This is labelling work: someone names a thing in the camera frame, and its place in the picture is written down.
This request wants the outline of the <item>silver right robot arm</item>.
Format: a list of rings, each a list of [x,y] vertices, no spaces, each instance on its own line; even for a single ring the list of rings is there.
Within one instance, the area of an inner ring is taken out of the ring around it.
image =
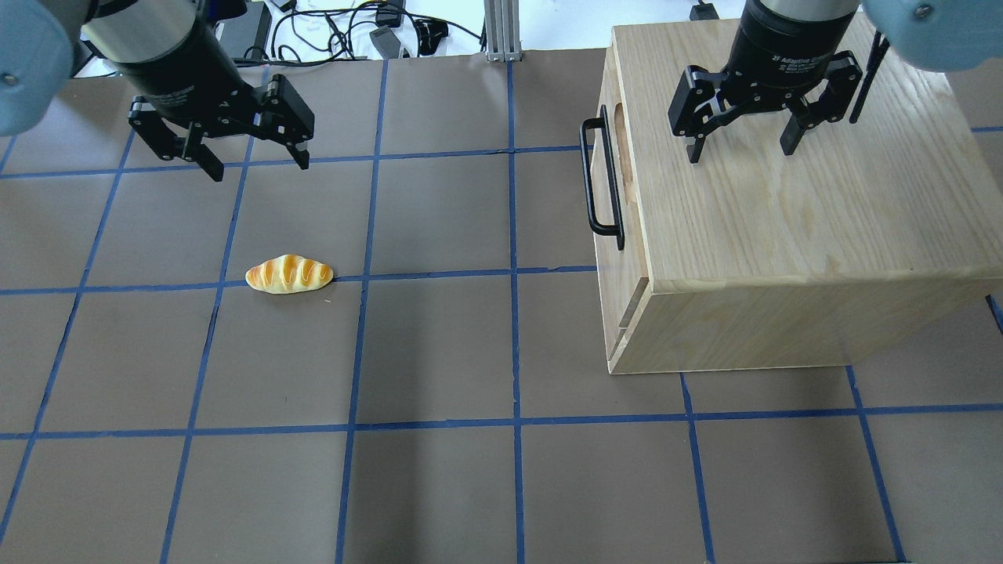
[[[791,156],[810,129],[859,121],[889,51],[950,72],[1001,55],[999,1],[748,1],[724,67],[687,67],[668,108],[698,163],[705,140],[743,115],[789,111]]]

